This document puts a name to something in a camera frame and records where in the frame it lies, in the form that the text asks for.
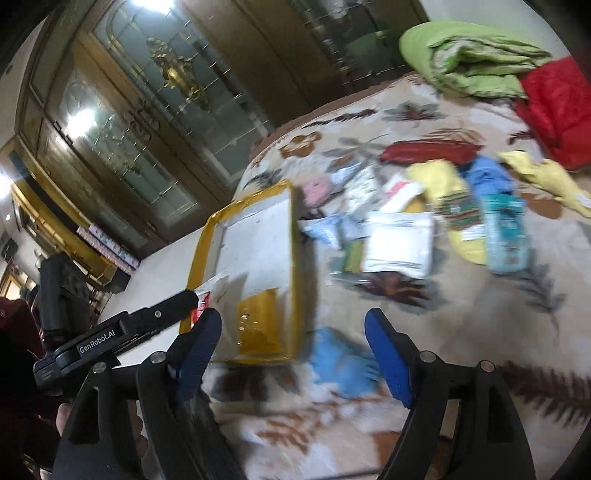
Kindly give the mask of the person's left hand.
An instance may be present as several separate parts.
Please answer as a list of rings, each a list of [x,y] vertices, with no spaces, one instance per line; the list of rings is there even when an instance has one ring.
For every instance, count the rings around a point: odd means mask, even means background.
[[[56,415],[56,419],[55,419],[55,425],[56,425],[56,429],[57,429],[60,436],[63,435],[67,421],[68,421],[69,416],[71,414],[72,408],[73,408],[73,405],[70,403],[62,403],[58,407],[57,415]]]

